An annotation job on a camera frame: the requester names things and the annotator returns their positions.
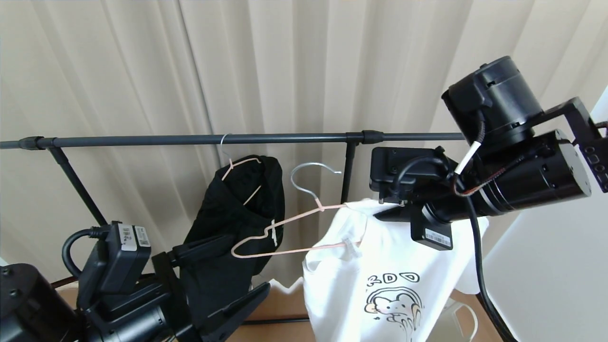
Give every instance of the curtain fold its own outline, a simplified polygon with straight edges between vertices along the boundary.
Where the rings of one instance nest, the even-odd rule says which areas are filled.
[[[544,108],[580,96],[591,109],[608,83],[608,2],[0,1],[0,134],[457,131],[441,93],[503,55]],[[543,129],[556,127],[563,122]],[[453,159],[467,147],[384,145],[438,144]],[[351,200],[373,196],[373,147],[357,148]],[[290,216],[315,205],[289,184],[293,167],[341,169],[345,144],[224,150],[278,158]],[[106,219],[147,227],[154,253],[183,241],[227,164],[212,146],[65,152]],[[95,222],[48,152],[5,150],[0,163],[2,258],[32,263],[50,281],[67,276],[63,241]],[[323,203],[339,201],[339,176],[307,167],[295,180]],[[282,249],[314,244],[333,214],[288,224]],[[488,239],[500,237],[502,221]],[[75,244],[78,265],[90,247]],[[290,284],[303,257],[275,257],[263,276]]]

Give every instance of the clothes hanger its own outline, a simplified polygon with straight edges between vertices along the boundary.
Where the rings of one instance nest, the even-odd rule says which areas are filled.
[[[222,151],[223,154],[225,154],[226,156],[228,156],[228,162],[230,162],[230,167],[228,168],[228,170],[226,170],[226,173],[224,174],[224,176],[222,177],[222,181],[224,181],[224,179],[226,179],[226,177],[228,176],[228,173],[230,173],[230,171],[232,171],[232,169],[234,169],[235,166],[244,164],[246,162],[249,161],[257,161],[258,164],[261,164],[262,162],[258,159],[258,158],[249,158],[249,159],[245,159],[245,160],[241,160],[240,162],[236,163],[236,164],[232,164],[232,157],[230,157],[230,155],[224,151],[224,138],[230,133],[226,133],[224,134],[224,136],[222,137],[222,140],[219,141],[219,150]],[[249,198],[245,201],[245,203],[243,203],[243,205],[247,204],[249,201],[251,201],[251,199],[255,196],[255,194],[258,193],[258,191],[260,190],[260,188],[262,187],[262,185],[260,184],[257,189],[251,194],[251,196],[249,196]]]
[[[317,208],[315,208],[313,210],[310,210],[310,211],[307,211],[307,212],[304,212],[304,213],[302,213],[300,215],[296,215],[296,216],[287,218],[286,220],[283,220],[283,221],[271,224],[270,226],[264,228],[264,235],[262,235],[262,236],[250,236],[248,238],[245,238],[245,239],[239,241],[230,250],[230,253],[234,257],[237,257],[239,259],[250,259],[250,258],[254,258],[254,257],[276,256],[276,255],[279,255],[279,254],[291,254],[291,253],[307,252],[307,251],[312,251],[312,250],[322,250],[322,249],[325,249],[325,248],[334,248],[334,247],[340,247],[340,246],[349,247],[349,243],[352,243],[352,242],[342,242],[342,243],[335,243],[335,244],[332,244],[332,245],[323,245],[323,246],[317,246],[317,247],[302,248],[302,249],[299,249],[299,250],[289,250],[289,251],[280,251],[280,252],[272,252],[272,253],[260,253],[260,254],[251,254],[251,255],[240,255],[240,254],[237,254],[237,252],[236,252],[237,248],[239,248],[240,246],[244,245],[248,241],[251,241],[251,240],[261,240],[261,239],[267,238],[268,237],[268,232],[270,230],[272,230],[272,238],[275,240],[275,245],[276,245],[277,241],[276,241],[276,237],[275,237],[276,236],[275,235],[275,227],[278,227],[278,226],[283,225],[285,223],[289,223],[289,222],[298,220],[298,219],[300,219],[302,217],[305,217],[305,216],[309,216],[309,215],[314,214],[316,212],[320,212],[320,211],[323,212],[323,211],[325,211],[327,209],[339,209],[339,208],[345,208],[346,207],[346,204],[337,204],[337,205],[332,205],[332,206],[324,206],[321,203],[321,201],[319,200],[319,197],[317,196],[317,194],[315,194],[314,192],[312,192],[312,191],[310,191],[308,189],[304,189],[303,187],[298,186],[295,183],[295,181],[294,181],[294,174],[296,173],[296,171],[298,171],[302,167],[311,166],[311,165],[322,166],[322,167],[328,169],[329,171],[332,171],[333,173],[337,173],[337,174],[340,174],[342,172],[341,171],[335,171],[331,167],[323,164],[322,162],[305,162],[304,164],[300,164],[300,165],[296,166],[291,171],[291,176],[289,177],[290,180],[291,180],[291,184],[296,189],[298,189],[300,191],[303,191],[303,192],[306,192],[307,194],[311,194],[313,196],[313,198],[314,198],[314,201],[317,203]]]

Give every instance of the black garment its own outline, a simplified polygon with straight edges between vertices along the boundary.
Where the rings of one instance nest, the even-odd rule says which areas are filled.
[[[285,219],[281,166],[275,158],[267,156],[253,155],[240,160],[249,158],[258,158],[261,163],[249,161],[238,165],[224,181],[221,178],[229,166],[216,171],[184,243],[229,235],[234,237],[234,245],[246,237],[263,235],[264,228],[271,225],[272,220],[279,222]],[[261,186],[260,190],[243,206],[258,186]],[[277,227],[276,231],[277,244],[280,245],[283,227]],[[269,237],[247,242],[237,249],[237,253],[269,253],[276,249]],[[269,259],[238,259],[228,251],[222,256],[183,268],[182,283],[195,324],[245,295],[249,291],[251,277],[259,274]]]

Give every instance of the white shirt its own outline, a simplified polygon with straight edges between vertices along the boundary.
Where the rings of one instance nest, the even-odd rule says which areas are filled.
[[[437,251],[414,242],[409,223],[374,218],[392,207],[347,203],[315,246],[348,246],[306,255],[304,299],[318,342],[426,341],[454,288],[478,292],[475,268],[467,267],[474,254],[468,220],[452,223],[454,249]],[[483,233],[488,220],[478,221]],[[461,276],[466,282],[457,286]]]

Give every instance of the hanger hook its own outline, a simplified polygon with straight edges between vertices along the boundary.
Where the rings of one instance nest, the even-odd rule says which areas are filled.
[[[296,189],[298,189],[299,191],[304,191],[307,194],[311,194],[314,197],[315,200],[318,200],[319,197],[317,196],[317,194],[315,194],[314,192],[312,192],[312,191],[310,191],[308,189],[304,189],[303,187],[297,185],[295,183],[295,181],[294,181],[294,175],[295,175],[296,171],[300,170],[302,167],[310,166],[310,165],[322,166],[322,167],[328,169],[329,171],[332,171],[333,173],[337,173],[337,174],[341,174],[342,171],[336,171],[336,170],[332,169],[331,167],[327,166],[326,164],[324,164],[322,162],[315,162],[315,161],[313,161],[313,162],[305,162],[303,164],[300,164],[300,165],[296,166],[293,170],[291,170],[291,176],[289,177],[289,179],[291,180],[291,184],[293,184],[293,186]]]
[[[224,136],[222,137],[222,140],[219,141],[219,150],[222,151],[222,153],[225,154],[228,157],[228,160],[230,161],[230,164],[232,164],[232,157],[228,154],[228,152],[224,151],[224,138],[228,134],[232,134],[232,133],[226,133],[226,134],[224,134]]]

